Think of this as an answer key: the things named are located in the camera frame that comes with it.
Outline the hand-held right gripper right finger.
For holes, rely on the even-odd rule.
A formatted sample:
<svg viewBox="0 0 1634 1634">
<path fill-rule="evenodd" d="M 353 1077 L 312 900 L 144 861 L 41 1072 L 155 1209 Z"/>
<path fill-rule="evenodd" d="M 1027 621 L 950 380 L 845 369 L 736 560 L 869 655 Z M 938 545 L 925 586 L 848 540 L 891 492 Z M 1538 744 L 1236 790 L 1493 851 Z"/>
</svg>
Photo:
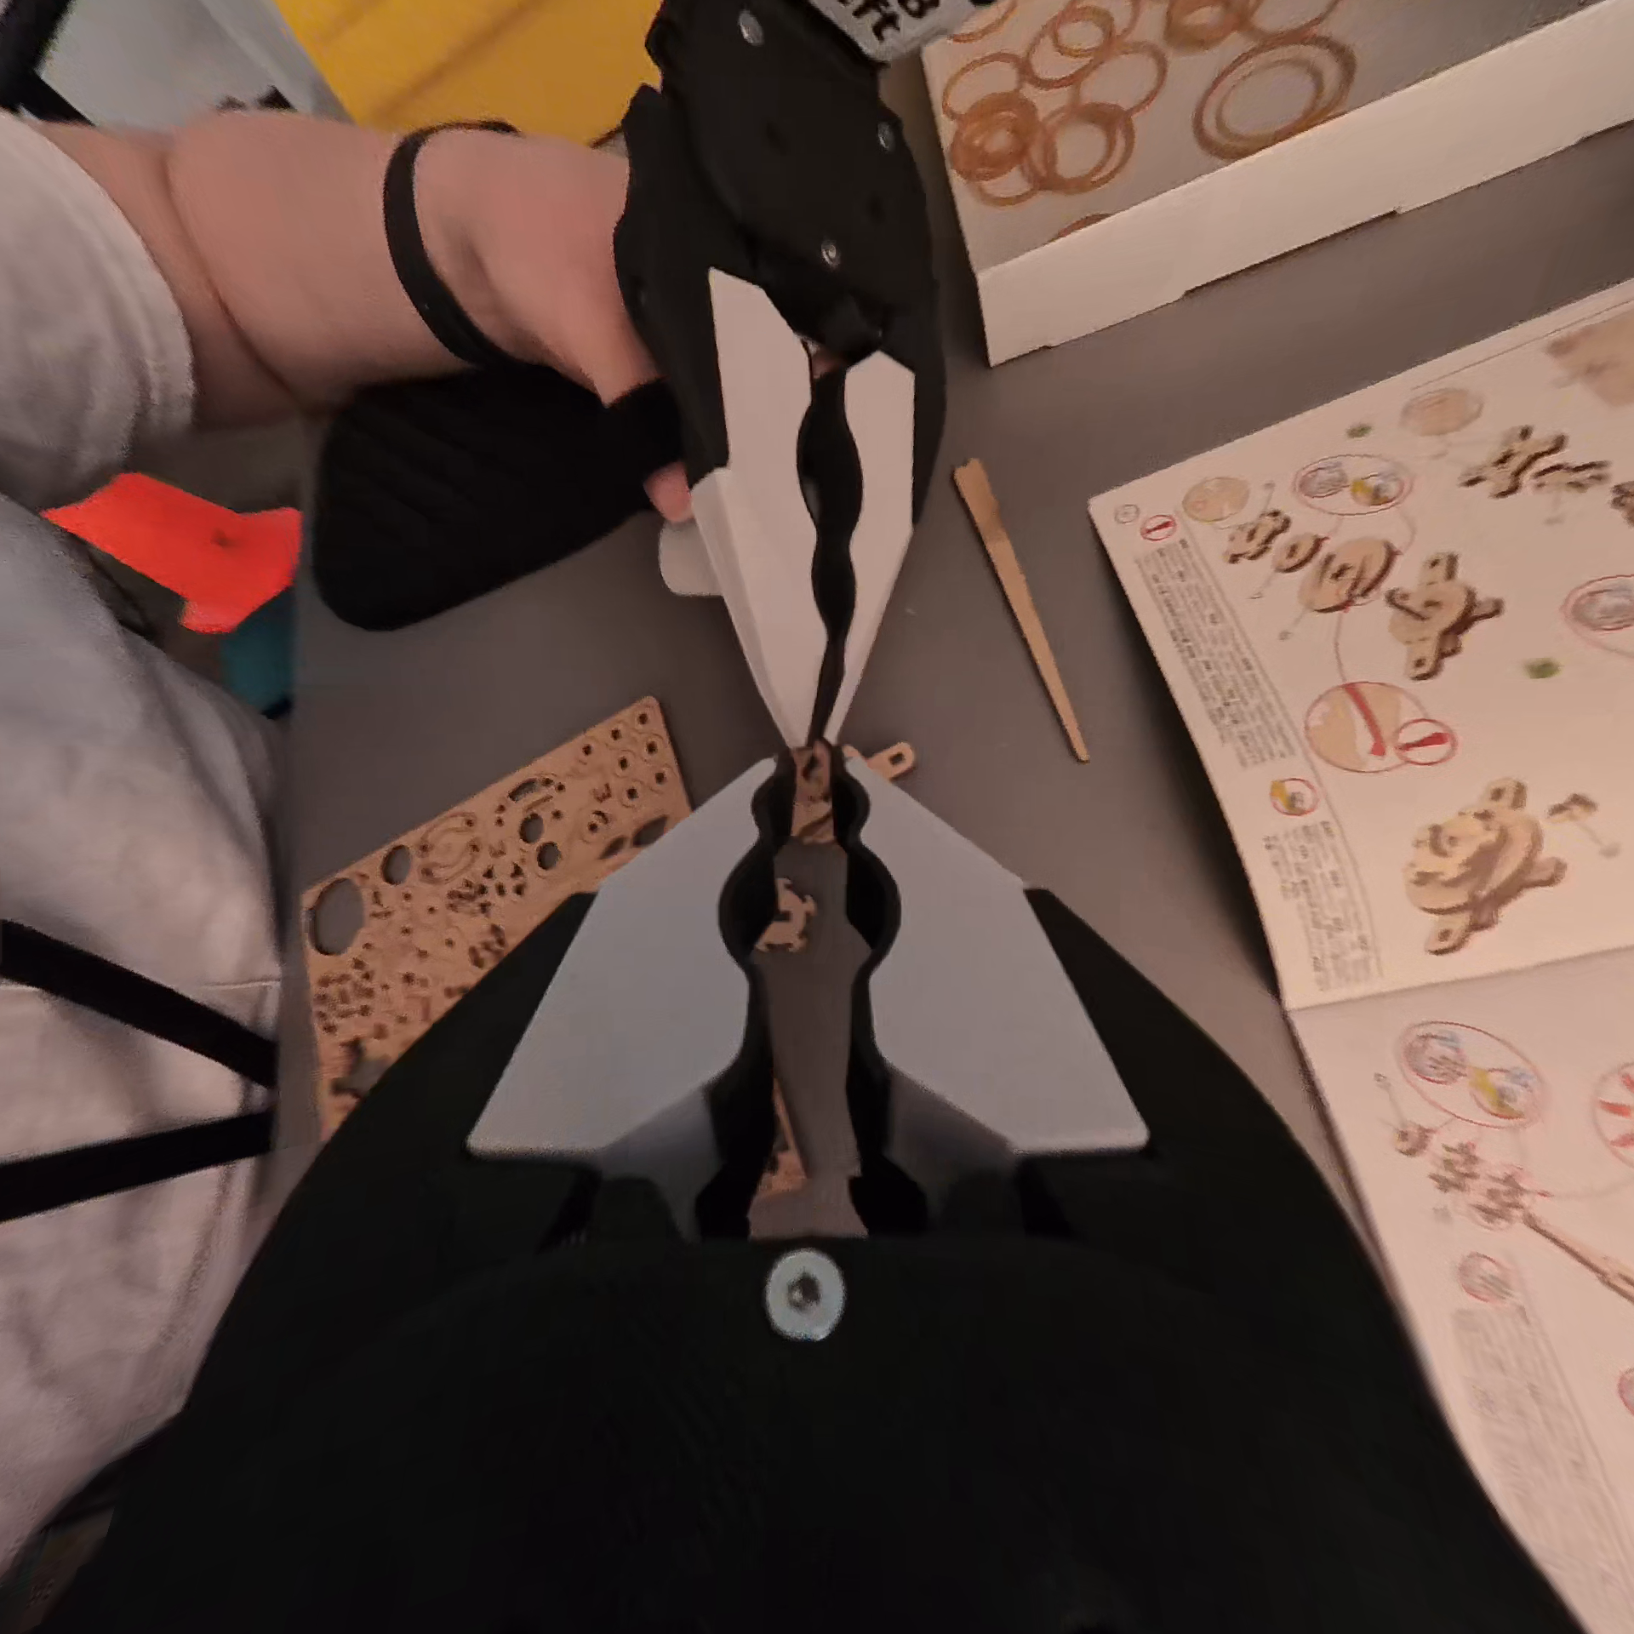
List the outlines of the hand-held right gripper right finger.
<svg viewBox="0 0 1634 1634">
<path fill-rule="evenodd" d="M 840 766 L 853 1209 L 925 1231 L 971 1181 L 1143 1152 L 1151 1132 L 1025 882 L 860 757 Z"/>
</svg>

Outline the black quilted pad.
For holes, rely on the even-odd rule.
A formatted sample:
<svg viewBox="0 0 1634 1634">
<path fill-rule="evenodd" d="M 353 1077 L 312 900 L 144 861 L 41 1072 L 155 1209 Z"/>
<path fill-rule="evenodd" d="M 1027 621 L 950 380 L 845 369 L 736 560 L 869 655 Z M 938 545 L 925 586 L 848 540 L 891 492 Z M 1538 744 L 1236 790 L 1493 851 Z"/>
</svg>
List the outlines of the black quilted pad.
<svg viewBox="0 0 1634 1634">
<path fill-rule="evenodd" d="M 663 380 L 613 403 L 527 364 L 368 386 L 322 439 L 317 596 L 363 632 L 424 623 L 649 511 L 647 480 L 683 454 Z"/>
</svg>

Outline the orange cloth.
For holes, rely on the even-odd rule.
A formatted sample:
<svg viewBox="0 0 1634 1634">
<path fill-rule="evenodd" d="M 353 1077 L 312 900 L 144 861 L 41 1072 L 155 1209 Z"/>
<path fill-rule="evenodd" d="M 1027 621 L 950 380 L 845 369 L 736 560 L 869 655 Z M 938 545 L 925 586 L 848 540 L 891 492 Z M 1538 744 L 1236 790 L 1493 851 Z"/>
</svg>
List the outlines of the orange cloth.
<svg viewBox="0 0 1634 1634">
<path fill-rule="evenodd" d="M 181 597 L 179 621 L 207 637 L 234 633 L 290 591 L 302 557 L 295 507 L 241 512 L 145 473 L 43 519 Z"/>
</svg>

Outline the black wristband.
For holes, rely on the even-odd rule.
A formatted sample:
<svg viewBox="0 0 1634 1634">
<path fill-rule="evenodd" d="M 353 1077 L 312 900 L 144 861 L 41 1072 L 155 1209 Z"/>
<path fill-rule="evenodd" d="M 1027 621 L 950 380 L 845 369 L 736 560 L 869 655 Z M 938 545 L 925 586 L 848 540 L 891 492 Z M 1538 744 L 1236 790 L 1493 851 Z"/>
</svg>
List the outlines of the black wristband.
<svg viewBox="0 0 1634 1634">
<path fill-rule="evenodd" d="M 382 179 L 382 225 L 387 254 L 402 293 L 445 352 L 474 369 L 516 373 L 525 361 L 504 351 L 467 312 L 438 272 L 428 249 L 418 204 L 418 163 L 424 148 L 445 133 L 481 131 L 516 136 L 506 121 L 450 121 L 399 136 Z"/>
</svg>

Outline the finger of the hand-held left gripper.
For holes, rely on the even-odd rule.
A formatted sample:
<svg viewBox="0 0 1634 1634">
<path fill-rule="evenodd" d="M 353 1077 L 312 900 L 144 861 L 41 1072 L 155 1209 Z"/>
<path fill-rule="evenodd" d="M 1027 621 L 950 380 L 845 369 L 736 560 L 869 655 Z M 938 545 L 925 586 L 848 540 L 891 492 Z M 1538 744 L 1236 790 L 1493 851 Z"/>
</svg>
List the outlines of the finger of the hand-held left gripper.
<svg viewBox="0 0 1634 1634">
<path fill-rule="evenodd" d="M 744 277 L 712 269 L 707 294 L 727 454 L 693 482 L 693 512 L 760 698 L 782 740 L 802 747 L 833 737 L 833 713 L 821 696 L 829 632 L 801 444 L 818 383 L 845 363 Z"/>
<path fill-rule="evenodd" d="M 821 735 L 838 742 L 915 531 L 915 374 L 875 352 L 821 380 Z"/>
</svg>

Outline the teal cloth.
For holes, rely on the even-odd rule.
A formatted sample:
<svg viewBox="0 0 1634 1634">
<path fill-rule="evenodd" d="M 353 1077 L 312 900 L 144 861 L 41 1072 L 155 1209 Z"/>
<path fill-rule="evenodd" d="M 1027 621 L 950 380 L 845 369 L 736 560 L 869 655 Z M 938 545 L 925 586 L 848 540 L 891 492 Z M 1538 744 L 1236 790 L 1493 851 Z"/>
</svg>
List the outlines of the teal cloth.
<svg viewBox="0 0 1634 1634">
<path fill-rule="evenodd" d="M 293 706 L 295 657 L 295 601 L 280 596 L 220 638 L 220 683 L 244 706 L 280 722 Z"/>
</svg>

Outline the tapered wooden stick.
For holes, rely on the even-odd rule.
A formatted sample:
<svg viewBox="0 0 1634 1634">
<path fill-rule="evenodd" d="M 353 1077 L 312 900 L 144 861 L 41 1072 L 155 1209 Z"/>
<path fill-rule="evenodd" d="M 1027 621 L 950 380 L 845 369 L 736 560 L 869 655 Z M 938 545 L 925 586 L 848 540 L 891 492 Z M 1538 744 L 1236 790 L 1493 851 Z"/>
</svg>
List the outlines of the tapered wooden stick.
<svg viewBox="0 0 1634 1634">
<path fill-rule="evenodd" d="M 991 563 L 991 572 L 1008 606 L 1012 620 L 1030 655 L 1032 667 L 1061 725 L 1073 757 L 1087 766 L 1090 744 L 1068 693 L 1046 623 L 1034 599 L 1032 586 L 1020 562 L 1010 528 L 983 460 L 971 458 L 952 470 L 952 483 L 976 536 Z"/>
</svg>

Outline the person's left forearm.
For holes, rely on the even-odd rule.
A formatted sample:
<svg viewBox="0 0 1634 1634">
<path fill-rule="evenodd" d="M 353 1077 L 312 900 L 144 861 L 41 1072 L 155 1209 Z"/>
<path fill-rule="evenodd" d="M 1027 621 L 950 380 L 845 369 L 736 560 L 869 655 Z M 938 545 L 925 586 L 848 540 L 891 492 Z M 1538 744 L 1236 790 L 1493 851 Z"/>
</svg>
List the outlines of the person's left forearm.
<svg viewBox="0 0 1634 1634">
<path fill-rule="evenodd" d="M 390 252 L 394 136 L 295 112 L 38 133 L 113 201 L 169 286 L 196 427 L 270 426 L 458 369 Z"/>
</svg>

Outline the illustrated instruction booklet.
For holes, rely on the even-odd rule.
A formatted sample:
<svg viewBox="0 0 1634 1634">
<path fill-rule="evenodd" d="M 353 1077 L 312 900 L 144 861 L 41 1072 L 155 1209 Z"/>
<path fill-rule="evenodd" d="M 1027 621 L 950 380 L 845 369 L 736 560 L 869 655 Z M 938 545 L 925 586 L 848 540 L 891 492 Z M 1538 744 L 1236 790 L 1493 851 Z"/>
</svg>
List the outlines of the illustrated instruction booklet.
<svg viewBox="0 0 1634 1634">
<path fill-rule="evenodd" d="M 1444 1409 L 1633 1597 L 1633 294 L 1090 502 Z"/>
</svg>

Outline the yellow plastic bin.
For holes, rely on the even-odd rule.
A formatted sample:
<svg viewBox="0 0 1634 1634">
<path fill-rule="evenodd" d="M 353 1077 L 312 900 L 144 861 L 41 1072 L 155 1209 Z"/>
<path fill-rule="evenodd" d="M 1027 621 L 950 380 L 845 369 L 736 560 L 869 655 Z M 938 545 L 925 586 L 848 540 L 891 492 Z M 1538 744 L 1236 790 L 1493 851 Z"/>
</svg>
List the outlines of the yellow plastic bin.
<svg viewBox="0 0 1634 1634">
<path fill-rule="evenodd" d="M 656 85 L 658 2 L 280 2 L 344 112 L 406 134 L 504 121 L 595 146 Z"/>
</svg>

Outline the laser-cut wooden parts sheet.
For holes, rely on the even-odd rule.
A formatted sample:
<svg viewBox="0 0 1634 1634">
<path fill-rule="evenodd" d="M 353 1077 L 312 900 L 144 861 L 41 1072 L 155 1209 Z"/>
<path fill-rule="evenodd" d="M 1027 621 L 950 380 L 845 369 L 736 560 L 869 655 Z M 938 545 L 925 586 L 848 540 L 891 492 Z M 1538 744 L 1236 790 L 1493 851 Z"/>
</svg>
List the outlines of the laser-cut wooden parts sheet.
<svg viewBox="0 0 1634 1634">
<path fill-rule="evenodd" d="M 312 889 L 322 1134 L 537 931 L 566 931 L 564 958 L 601 887 L 688 815 L 664 710 L 642 698 Z M 773 1110 L 755 1203 L 806 1178 L 775 1066 Z"/>
</svg>

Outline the white cardboard box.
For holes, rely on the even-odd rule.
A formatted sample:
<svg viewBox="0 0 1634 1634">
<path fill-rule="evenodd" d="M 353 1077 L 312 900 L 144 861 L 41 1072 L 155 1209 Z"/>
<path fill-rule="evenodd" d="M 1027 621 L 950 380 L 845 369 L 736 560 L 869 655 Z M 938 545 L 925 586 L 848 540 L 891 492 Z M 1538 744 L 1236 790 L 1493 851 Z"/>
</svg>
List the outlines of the white cardboard box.
<svg viewBox="0 0 1634 1634">
<path fill-rule="evenodd" d="M 1112 194 L 991 209 L 949 169 L 991 364 L 1052 349 L 1374 220 L 1561 153 L 1633 116 L 1633 5 L 1338 3 L 1340 116 L 1117 213 Z"/>
</svg>

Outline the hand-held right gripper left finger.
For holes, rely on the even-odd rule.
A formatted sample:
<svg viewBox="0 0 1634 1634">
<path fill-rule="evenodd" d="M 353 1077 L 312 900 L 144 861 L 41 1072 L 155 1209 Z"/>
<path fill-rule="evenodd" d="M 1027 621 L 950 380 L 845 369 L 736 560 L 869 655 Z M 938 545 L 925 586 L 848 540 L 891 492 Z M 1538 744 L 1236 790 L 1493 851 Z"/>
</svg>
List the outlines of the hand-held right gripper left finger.
<svg viewBox="0 0 1634 1634">
<path fill-rule="evenodd" d="M 775 1142 L 756 951 L 794 759 L 755 763 L 595 894 L 467 1139 L 652 1183 L 690 1237 L 746 1237 Z"/>
</svg>

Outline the pile of rubber bands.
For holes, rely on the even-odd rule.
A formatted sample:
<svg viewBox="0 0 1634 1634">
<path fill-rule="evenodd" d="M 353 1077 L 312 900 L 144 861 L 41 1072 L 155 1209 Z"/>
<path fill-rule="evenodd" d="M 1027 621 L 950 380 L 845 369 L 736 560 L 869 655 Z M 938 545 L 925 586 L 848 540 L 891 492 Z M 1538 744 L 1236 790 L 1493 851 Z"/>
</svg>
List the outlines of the pile of rubber bands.
<svg viewBox="0 0 1634 1634">
<path fill-rule="evenodd" d="M 996 3 L 932 53 L 950 175 L 984 208 L 1131 208 L 1347 112 L 1338 3 Z"/>
</svg>

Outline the wooden model assembly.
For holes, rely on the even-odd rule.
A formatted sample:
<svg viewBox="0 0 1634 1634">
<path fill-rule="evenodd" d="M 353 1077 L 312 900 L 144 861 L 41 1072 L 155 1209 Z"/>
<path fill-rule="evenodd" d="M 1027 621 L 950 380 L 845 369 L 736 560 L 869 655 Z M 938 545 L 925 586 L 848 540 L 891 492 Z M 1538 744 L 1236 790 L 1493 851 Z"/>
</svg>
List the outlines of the wooden model assembly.
<svg viewBox="0 0 1634 1634">
<path fill-rule="evenodd" d="M 816 744 L 797 749 L 790 837 L 804 846 L 828 848 L 836 841 L 831 773 L 840 759 L 864 763 L 889 783 L 918 766 L 918 752 L 906 740 L 872 754 L 864 754 L 855 746 Z"/>
</svg>

